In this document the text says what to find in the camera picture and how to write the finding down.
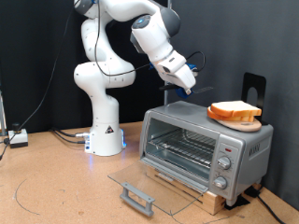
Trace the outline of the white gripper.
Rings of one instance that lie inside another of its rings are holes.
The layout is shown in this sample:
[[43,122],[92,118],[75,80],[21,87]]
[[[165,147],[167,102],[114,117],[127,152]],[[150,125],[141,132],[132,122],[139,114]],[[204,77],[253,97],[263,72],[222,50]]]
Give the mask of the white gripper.
[[187,95],[192,94],[195,77],[182,55],[172,50],[168,55],[155,57],[152,64],[162,80],[181,87]]

